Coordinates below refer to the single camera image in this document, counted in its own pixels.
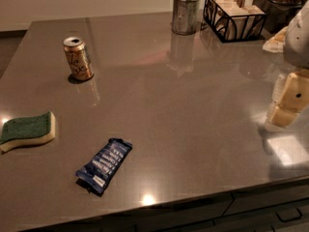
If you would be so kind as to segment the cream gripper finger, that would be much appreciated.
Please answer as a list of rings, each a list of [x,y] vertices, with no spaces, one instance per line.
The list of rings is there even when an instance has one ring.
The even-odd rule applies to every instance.
[[[287,128],[309,105],[309,70],[280,73],[267,112],[267,128]]]

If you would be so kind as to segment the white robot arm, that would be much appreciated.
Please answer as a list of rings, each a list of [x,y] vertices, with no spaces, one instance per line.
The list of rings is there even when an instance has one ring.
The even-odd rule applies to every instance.
[[[309,1],[287,27],[283,57],[296,70],[277,77],[265,121],[268,131],[287,128],[309,105]]]

